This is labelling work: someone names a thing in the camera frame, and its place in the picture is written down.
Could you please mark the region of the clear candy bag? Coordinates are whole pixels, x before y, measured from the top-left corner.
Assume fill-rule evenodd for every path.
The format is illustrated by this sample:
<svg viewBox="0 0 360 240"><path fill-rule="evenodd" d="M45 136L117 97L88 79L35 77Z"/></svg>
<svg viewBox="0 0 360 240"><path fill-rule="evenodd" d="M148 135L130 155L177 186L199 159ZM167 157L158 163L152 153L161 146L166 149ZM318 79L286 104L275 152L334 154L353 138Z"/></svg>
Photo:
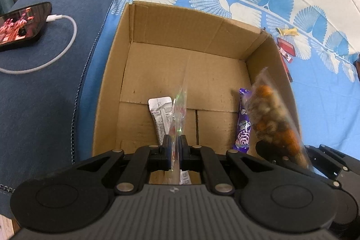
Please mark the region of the clear candy bag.
<svg viewBox="0 0 360 240"><path fill-rule="evenodd" d="M187 82L184 80L182 86L174 98L171 112L170 137L170 169L166 172L164 183L167 185L179 185L181 177L180 169L180 137L184 131L187 113Z"/></svg>

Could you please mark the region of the purple chocolate bar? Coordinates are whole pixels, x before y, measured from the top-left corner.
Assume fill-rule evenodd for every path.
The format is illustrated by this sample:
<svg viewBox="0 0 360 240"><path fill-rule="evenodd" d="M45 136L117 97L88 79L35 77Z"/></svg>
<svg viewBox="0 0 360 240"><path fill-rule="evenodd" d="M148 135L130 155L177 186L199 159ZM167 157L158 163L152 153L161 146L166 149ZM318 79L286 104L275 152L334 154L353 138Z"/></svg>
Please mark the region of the purple chocolate bar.
<svg viewBox="0 0 360 240"><path fill-rule="evenodd" d="M236 124L236 137L233 145L234 150L238 150L242 153L247 153L250 147L250 133L251 133L251 122L245 108L244 98L250 91L244 88L239 90L240 102L239 111Z"/></svg>

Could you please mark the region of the silver stick packet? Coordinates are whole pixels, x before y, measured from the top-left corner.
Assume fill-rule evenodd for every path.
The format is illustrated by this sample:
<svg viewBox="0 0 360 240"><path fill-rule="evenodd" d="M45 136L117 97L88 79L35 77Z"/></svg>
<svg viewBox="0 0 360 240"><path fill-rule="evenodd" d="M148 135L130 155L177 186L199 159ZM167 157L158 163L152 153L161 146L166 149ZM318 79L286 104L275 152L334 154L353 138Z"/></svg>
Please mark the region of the silver stick packet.
<svg viewBox="0 0 360 240"><path fill-rule="evenodd" d="M171 125L171 112L172 112L172 99L171 97L157 97L148 100L149 111L154 121L158 143L162 146L164 136L169 134ZM164 172L164 180L162 184L168 184L171 174ZM179 176L180 185L191 185L189 172L180 170Z"/></svg>

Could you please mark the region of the mixed nuts clear bag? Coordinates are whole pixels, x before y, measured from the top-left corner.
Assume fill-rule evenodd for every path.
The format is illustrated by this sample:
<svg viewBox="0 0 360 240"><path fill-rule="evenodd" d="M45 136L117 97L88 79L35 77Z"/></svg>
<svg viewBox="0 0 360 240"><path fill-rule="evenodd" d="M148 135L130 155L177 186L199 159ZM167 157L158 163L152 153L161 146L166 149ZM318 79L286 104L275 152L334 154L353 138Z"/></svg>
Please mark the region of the mixed nuts clear bag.
<svg viewBox="0 0 360 240"><path fill-rule="evenodd" d="M251 130L257 138L253 147L257 155L268 161L287 158L302 168L313 170L295 122L267 68L256 76L244 100Z"/></svg>

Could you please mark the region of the red black snack bar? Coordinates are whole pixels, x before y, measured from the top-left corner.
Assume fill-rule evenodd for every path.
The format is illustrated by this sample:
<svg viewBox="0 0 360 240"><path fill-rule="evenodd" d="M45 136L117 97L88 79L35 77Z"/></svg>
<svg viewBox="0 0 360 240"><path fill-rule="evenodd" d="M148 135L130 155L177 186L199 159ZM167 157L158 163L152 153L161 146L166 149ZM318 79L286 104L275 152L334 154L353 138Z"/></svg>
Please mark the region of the red black snack bar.
<svg viewBox="0 0 360 240"><path fill-rule="evenodd" d="M282 38L277 38L277 42L281 55L287 60L288 63L292 63L293 57L296 56L294 46Z"/></svg>

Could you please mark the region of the yellow snack bar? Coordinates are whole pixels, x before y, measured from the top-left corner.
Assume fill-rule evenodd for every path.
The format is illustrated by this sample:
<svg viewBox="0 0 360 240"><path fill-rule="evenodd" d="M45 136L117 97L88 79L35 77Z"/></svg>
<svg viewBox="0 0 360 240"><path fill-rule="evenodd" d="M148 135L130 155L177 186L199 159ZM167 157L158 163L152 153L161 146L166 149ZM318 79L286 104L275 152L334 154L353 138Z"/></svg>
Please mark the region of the yellow snack bar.
<svg viewBox="0 0 360 240"><path fill-rule="evenodd" d="M298 36L297 28L276 28L276 32L279 33L280 36Z"/></svg>

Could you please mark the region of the red snack pouch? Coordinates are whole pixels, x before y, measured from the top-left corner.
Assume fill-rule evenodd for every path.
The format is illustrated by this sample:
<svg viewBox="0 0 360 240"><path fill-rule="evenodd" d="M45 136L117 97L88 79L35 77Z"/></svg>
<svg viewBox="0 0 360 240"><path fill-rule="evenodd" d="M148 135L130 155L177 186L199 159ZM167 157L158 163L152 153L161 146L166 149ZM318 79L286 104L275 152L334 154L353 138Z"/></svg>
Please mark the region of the red snack pouch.
<svg viewBox="0 0 360 240"><path fill-rule="evenodd" d="M284 67L285 72L286 72L286 74L287 74L287 78L288 78L289 82L292 83L292 82L293 82L293 79L292 79L292 76L291 76L291 74L290 74L289 68L288 68L288 66L287 66L287 64L286 64L285 58L284 58L284 57L281 57L281 61L282 61L282 63L283 63L283 67Z"/></svg>

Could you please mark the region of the open cardboard box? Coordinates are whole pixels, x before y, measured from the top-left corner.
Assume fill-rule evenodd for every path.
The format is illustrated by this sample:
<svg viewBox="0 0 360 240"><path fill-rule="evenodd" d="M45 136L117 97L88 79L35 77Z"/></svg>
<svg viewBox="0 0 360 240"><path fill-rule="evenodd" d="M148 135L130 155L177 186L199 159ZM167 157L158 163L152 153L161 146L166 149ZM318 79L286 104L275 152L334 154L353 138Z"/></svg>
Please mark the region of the open cardboard box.
<svg viewBox="0 0 360 240"><path fill-rule="evenodd" d="M224 154L236 137L239 90L250 90L264 68L300 131L290 82L268 32L172 5L126 5L101 83L92 153L158 144L148 100L175 98L185 80L188 143Z"/></svg>

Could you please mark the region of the black smartphone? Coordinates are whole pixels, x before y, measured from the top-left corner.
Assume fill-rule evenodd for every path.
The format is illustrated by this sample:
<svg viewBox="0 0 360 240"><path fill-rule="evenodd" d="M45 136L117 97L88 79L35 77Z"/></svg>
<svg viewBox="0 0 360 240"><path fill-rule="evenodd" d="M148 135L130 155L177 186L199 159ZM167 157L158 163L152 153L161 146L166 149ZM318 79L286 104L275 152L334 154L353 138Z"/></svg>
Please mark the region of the black smartphone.
<svg viewBox="0 0 360 240"><path fill-rule="evenodd" d="M1 15L1 51L34 43L43 32L51 12L50 2L40 2Z"/></svg>

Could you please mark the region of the blue white patterned sheet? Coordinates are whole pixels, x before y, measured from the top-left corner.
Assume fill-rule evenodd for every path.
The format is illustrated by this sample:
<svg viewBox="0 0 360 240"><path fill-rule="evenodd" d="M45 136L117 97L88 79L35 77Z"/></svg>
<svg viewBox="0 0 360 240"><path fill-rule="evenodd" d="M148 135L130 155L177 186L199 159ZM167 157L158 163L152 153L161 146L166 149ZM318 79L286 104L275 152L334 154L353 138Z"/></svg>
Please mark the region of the blue white patterned sheet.
<svg viewBox="0 0 360 240"><path fill-rule="evenodd" d="M178 5L264 28L295 48L288 65L303 141L359 157L359 0L113 0L93 47L75 107L75 159L92 153L101 79L124 6L134 1ZM276 28L297 28L280 36Z"/></svg>

